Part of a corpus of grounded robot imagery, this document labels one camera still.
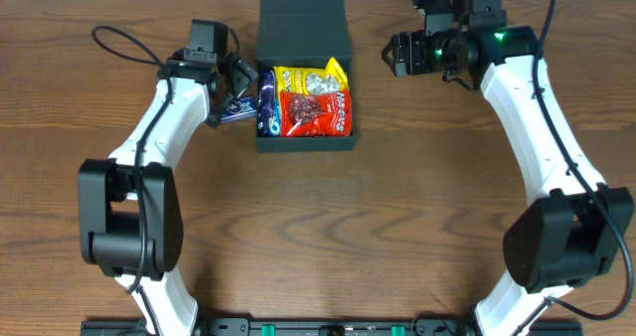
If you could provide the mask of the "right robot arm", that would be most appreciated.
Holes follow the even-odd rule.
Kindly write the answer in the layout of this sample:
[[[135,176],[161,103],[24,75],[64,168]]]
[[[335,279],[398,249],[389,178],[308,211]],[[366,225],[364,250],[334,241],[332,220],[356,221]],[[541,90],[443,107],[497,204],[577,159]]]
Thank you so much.
[[[501,121],[520,167],[527,209],[503,237],[506,270],[450,335],[572,335],[542,314],[609,271],[621,257],[624,310],[635,284],[624,235],[635,212],[624,187],[609,187],[577,143],[557,103],[544,58],[546,31],[513,26],[502,0],[411,0],[424,26],[392,36],[383,61],[398,77],[439,73],[480,91]]]

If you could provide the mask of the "blue Eclipse mint box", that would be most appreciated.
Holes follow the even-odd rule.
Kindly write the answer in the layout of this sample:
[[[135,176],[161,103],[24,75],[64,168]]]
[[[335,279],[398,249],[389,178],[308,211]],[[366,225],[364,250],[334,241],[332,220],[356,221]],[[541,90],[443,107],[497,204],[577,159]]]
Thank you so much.
[[[256,103],[252,96],[244,96],[233,100],[222,115],[222,123],[230,123],[257,115]]]

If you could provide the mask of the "purple Dairy Milk bar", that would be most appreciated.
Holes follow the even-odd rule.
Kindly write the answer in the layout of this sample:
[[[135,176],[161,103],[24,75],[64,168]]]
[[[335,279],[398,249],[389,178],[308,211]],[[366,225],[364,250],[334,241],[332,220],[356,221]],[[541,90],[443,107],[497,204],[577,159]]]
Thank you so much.
[[[263,71],[261,74],[258,93],[258,114],[262,111],[275,112],[274,101],[276,98],[275,73],[272,70]]]

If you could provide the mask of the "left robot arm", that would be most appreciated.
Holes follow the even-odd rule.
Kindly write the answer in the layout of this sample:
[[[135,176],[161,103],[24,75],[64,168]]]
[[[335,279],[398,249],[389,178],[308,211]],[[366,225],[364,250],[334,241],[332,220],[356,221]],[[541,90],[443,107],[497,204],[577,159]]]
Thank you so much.
[[[228,50],[226,24],[195,19],[189,44],[167,60],[150,53],[156,92],[127,139],[78,173],[83,260],[131,295],[138,320],[86,320],[83,335],[208,335],[202,312],[178,268],[184,226],[174,171],[201,124],[217,127],[230,105],[258,80],[255,68]]]

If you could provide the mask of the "red Hacks candy bag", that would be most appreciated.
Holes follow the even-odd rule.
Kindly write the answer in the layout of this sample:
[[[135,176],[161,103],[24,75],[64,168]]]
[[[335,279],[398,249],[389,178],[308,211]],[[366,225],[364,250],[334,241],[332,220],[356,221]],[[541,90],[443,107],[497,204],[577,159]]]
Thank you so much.
[[[284,91],[279,95],[281,137],[349,136],[353,130],[350,93],[320,95]]]

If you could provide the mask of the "blue Oreo cookie pack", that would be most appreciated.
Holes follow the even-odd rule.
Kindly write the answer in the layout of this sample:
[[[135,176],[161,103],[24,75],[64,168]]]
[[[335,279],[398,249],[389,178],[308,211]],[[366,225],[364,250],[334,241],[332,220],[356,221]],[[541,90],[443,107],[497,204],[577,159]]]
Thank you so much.
[[[267,110],[258,115],[257,133],[260,137],[278,137],[280,130],[280,118],[275,112]]]

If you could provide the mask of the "yellow Hacks candy bag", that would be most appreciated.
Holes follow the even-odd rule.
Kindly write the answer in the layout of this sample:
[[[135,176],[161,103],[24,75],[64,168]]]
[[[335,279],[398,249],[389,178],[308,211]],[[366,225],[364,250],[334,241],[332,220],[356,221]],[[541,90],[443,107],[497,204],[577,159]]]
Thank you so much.
[[[277,90],[304,95],[322,95],[349,90],[347,73],[335,58],[324,69],[274,67]]]

